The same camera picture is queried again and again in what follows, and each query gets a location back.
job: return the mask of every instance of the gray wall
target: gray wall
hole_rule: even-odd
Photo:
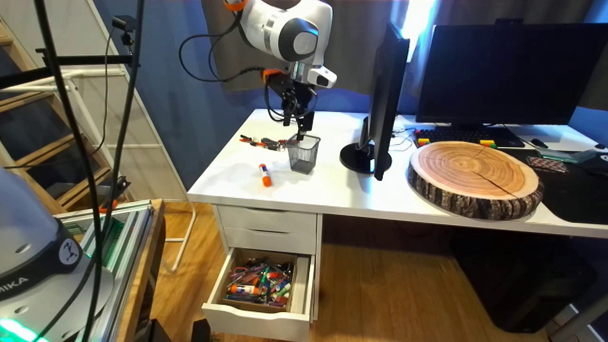
[[[134,16],[134,0],[94,3],[106,24],[111,15]],[[206,32],[199,0],[146,0],[136,89],[185,187],[248,113],[225,98],[218,83],[201,83],[182,72],[176,49],[193,32]],[[206,68],[206,47],[208,41],[195,39],[184,53],[197,73]]]

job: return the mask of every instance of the round wood board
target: round wood board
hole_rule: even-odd
[[[406,178],[434,205],[488,220],[529,214],[543,191],[537,174],[526,163],[499,149],[459,140],[415,149]]]

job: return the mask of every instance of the computer monitor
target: computer monitor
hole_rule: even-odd
[[[415,121],[567,123],[608,24],[438,24]]]
[[[374,56],[370,111],[362,119],[358,140],[343,146],[339,151],[341,165],[356,172],[372,172],[377,180],[381,180],[383,170],[391,165],[387,148],[393,132],[406,53],[408,39],[400,35],[396,26],[387,24]]]

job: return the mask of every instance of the wooden floor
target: wooden floor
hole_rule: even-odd
[[[166,205],[166,235],[180,235],[187,206]],[[163,262],[174,260],[166,243]],[[201,205],[180,267],[161,269],[151,315],[176,342],[187,342],[191,322],[218,275],[223,250],[210,206]],[[510,334],[495,328],[446,246],[446,231],[396,222],[326,218],[322,237],[317,342],[537,342],[545,332]],[[258,338],[212,334],[218,342]]]

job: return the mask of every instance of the small objects in drawer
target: small objects in drawer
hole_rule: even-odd
[[[294,260],[286,254],[242,254],[225,277],[223,301],[260,311],[288,309]]]

